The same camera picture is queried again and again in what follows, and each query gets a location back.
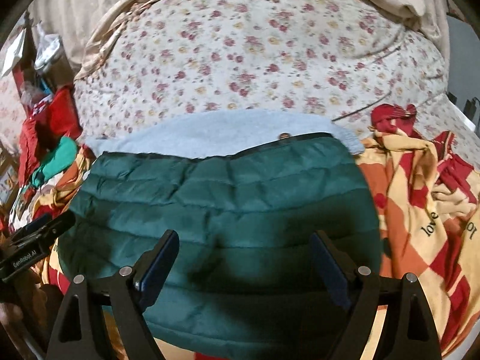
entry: metal screw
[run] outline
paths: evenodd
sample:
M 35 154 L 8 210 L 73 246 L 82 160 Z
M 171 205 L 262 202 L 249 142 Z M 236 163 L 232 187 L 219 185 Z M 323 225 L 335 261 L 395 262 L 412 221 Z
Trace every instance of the metal screw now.
M 413 273 L 411 273 L 411 272 L 409 272 L 409 273 L 406 274 L 406 279 L 407 279 L 408 281 L 410 281 L 411 283 L 414 283 L 414 282 L 416 282 L 416 281 L 418 280 L 416 274 L 413 274 Z
M 278 136 L 278 139 L 287 139 L 287 138 L 290 138 L 292 136 L 292 134 L 290 134 L 289 132 L 282 132 L 279 136 Z
M 84 280 L 85 280 L 85 276 L 83 276 L 82 274 L 78 274 L 73 278 L 73 282 L 75 284 L 83 283 Z
M 120 276 L 128 276 L 132 272 L 131 266 L 124 266 L 123 268 L 120 268 Z
M 363 276 L 368 276 L 369 274 L 371 274 L 371 270 L 368 266 L 360 266 L 358 267 L 358 273 L 360 275 L 363 275 Z

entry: patterned blanket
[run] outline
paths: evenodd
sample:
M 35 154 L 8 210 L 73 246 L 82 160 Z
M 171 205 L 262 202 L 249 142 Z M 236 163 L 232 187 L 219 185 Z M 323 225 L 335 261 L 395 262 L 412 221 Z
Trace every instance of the patterned blanket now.
M 413 128 L 415 118 L 413 105 L 375 108 L 373 137 L 363 141 L 357 165 L 380 218 L 380 274 L 419 277 L 446 355 L 480 315 L 480 174 L 452 152 L 451 132 L 429 142 Z M 385 315 L 380 307 L 363 359 L 372 358 Z

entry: red cloth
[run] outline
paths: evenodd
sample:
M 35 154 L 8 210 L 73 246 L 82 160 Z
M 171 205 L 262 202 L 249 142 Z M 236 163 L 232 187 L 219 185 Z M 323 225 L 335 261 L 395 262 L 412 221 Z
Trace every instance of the red cloth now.
M 0 215 L 0 232 L 6 238 L 8 238 L 10 235 L 10 232 L 8 230 L 8 222 L 5 220 L 5 217 L 3 215 Z
M 469 198 L 469 203 L 477 204 L 477 198 L 467 183 L 467 177 L 473 171 L 473 166 L 453 153 L 454 138 L 452 132 L 444 131 L 433 140 L 438 154 L 437 169 L 440 173 L 436 184 L 445 184 L 452 192 L 460 189 Z
M 399 105 L 381 104 L 371 112 L 371 123 L 379 132 L 395 134 L 399 128 L 411 138 L 423 139 L 413 128 L 416 117 L 417 109 L 413 104 L 407 105 L 406 110 Z M 477 198 L 466 180 L 473 166 L 453 153 L 454 138 L 455 135 L 452 132 L 444 131 L 432 140 L 437 149 L 440 173 L 436 183 L 445 184 L 452 192 L 460 189 L 469 198 L 470 203 L 477 204 Z
M 22 68 L 20 64 L 16 64 L 15 67 L 12 69 L 11 73 L 13 74 L 13 80 L 15 81 L 15 85 L 17 86 L 18 96 L 22 98 L 22 91 L 20 88 L 22 87 L 23 83 L 25 82 L 25 77 L 23 76 Z M 24 104 L 22 104 L 23 110 L 25 111 L 26 115 L 30 114 L 30 108 Z
M 57 286 L 63 295 L 67 293 L 70 282 L 67 280 L 64 274 L 60 273 L 56 269 L 53 269 L 51 266 L 49 266 L 49 281 L 50 284 Z
M 28 119 L 23 122 L 20 132 L 20 164 L 18 169 L 18 184 L 23 187 L 33 171 L 40 165 L 46 149 L 39 143 L 37 122 Z
M 74 100 L 71 97 L 72 89 L 71 85 L 61 87 L 55 93 L 52 102 L 34 116 L 41 126 L 40 140 L 49 147 L 52 145 L 56 147 L 62 136 L 75 140 L 82 133 Z
M 379 132 L 397 133 L 397 128 L 405 132 L 411 138 L 421 138 L 413 129 L 417 118 L 417 109 L 413 104 L 406 106 L 406 110 L 400 105 L 381 104 L 371 112 L 371 124 Z
M 90 149 L 87 145 L 84 143 L 80 146 L 80 149 L 83 150 L 83 155 L 88 158 L 91 162 L 95 161 L 97 159 L 97 156 L 95 156 L 94 152 L 92 149 Z
M 50 206 L 39 206 L 33 215 L 32 221 L 39 219 L 43 214 L 51 214 L 52 219 L 55 219 L 62 213 L 62 208 L 59 207 L 57 210 L 51 208 Z

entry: bed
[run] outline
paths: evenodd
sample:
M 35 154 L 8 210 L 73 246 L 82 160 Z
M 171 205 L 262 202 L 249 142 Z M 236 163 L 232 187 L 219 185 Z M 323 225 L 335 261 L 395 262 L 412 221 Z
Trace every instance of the bed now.
M 377 105 L 413 104 L 421 136 L 452 131 L 454 151 L 480 169 L 479 139 L 445 95 L 445 0 L 90 0 L 68 20 L 78 1 L 30 10 L 77 67 L 83 140 L 236 109 L 313 113 L 365 138 Z M 22 111 L 0 108 L 13 144 Z

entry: black device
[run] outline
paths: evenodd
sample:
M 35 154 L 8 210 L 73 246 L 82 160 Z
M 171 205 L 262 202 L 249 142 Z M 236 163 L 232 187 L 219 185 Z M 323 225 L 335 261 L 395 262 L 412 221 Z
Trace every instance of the black device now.
M 322 231 L 310 237 L 310 249 L 330 298 L 349 312 L 347 326 L 327 360 L 361 358 L 381 305 L 388 308 L 373 360 L 441 360 L 434 318 L 416 275 L 393 279 L 357 267 Z
M 475 117 L 475 113 L 477 112 L 477 106 L 475 105 L 475 99 L 477 99 L 477 98 L 474 97 L 471 100 L 467 100 L 465 102 L 465 107 L 463 108 L 463 114 L 472 122 L 473 122 L 473 118 Z
M 165 360 L 142 313 L 157 300 L 178 252 L 178 234 L 167 230 L 133 267 L 95 280 L 75 276 L 58 311 L 46 360 L 115 359 L 103 306 L 112 307 L 130 360 Z
M 18 230 L 2 245 L 0 279 L 8 282 L 50 254 L 55 240 L 75 224 L 75 215 L 66 211 L 54 220 L 44 214 Z
M 453 93 L 448 92 L 447 97 L 453 105 L 457 104 L 457 97 Z

